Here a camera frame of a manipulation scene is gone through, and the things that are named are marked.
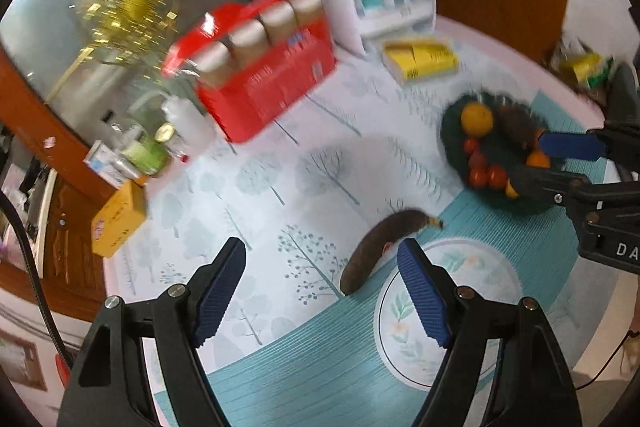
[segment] orange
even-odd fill
[[[526,165],[529,167],[551,168],[551,158],[542,151],[533,151],[528,157]]]
[[[505,188],[504,193],[511,200],[517,200],[520,197],[520,195],[515,190],[513,190],[513,187],[511,186],[511,180],[507,181],[507,188]]]
[[[482,138],[494,128],[494,113],[480,102],[468,102],[460,114],[460,123],[467,136]]]

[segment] picture frame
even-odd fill
[[[12,382],[47,390],[34,343],[0,330],[0,365]]]

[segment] teal stripe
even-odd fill
[[[539,93],[533,110],[550,128],[583,129]],[[571,160],[566,169],[604,179],[606,163]],[[574,265],[577,239],[558,208],[534,217],[514,217],[479,203],[464,191],[440,216],[445,231],[426,230],[420,243],[449,236],[472,237],[505,253],[526,295],[544,307],[556,299]],[[389,262],[354,296],[340,299],[277,342],[208,375],[234,427],[388,427],[410,425],[424,397],[393,377],[378,356],[372,316],[378,293],[395,261]],[[166,392],[156,400],[172,426]]]

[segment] red box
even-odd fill
[[[199,26],[169,49],[162,74],[175,75],[189,57],[281,1],[286,0],[256,0],[247,6],[225,4],[208,13]],[[287,42],[272,46],[264,57],[239,71],[222,88],[198,83],[197,92],[227,139],[244,142],[334,69],[329,25],[323,18],[300,26]]]

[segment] cardboard box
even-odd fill
[[[126,180],[92,219],[92,250],[103,257],[111,257],[145,220],[144,188]]]
[[[411,80],[458,70],[458,58],[446,44],[433,39],[386,42],[382,63],[403,85]]]

